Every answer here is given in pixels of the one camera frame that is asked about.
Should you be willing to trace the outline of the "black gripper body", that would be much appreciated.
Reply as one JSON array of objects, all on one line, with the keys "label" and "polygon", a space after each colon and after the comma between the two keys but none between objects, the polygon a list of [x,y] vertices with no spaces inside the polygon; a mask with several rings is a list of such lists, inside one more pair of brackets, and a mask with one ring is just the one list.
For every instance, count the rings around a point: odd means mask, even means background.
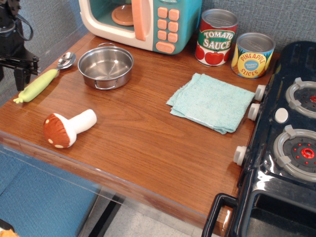
[{"label": "black gripper body", "polygon": [[9,68],[21,67],[38,75],[39,58],[24,46],[24,39],[16,28],[0,29],[0,60]]}]

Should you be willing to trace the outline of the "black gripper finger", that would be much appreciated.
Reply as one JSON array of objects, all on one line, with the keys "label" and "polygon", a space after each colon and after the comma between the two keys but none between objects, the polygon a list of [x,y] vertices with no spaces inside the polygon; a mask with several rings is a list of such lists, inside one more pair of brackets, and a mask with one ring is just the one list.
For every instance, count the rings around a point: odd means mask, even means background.
[{"label": "black gripper finger", "polygon": [[3,67],[0,66],[0,81],[3,79],[3,77],[4,77]]},{"label": "black gripper finger", "polygon": [[25,86],[30,83],[31,70],[17,68],[14,69],[14,77],[17,91],[24,90]]}]

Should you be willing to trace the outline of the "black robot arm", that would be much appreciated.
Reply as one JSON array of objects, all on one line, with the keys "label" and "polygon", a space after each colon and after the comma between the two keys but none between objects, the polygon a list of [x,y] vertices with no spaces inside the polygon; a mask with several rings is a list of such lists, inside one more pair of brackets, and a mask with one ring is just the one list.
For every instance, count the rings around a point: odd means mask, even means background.
[{"label": "black robot arm", "polygon": [[20,9],[18,0],[0,2],[0,78],[4,77],[4,67],[12,69],[18,91],[30,83],[31,75],[39,73],[39,58],[24,46],[33,38],[34,31],[18,13]]}]

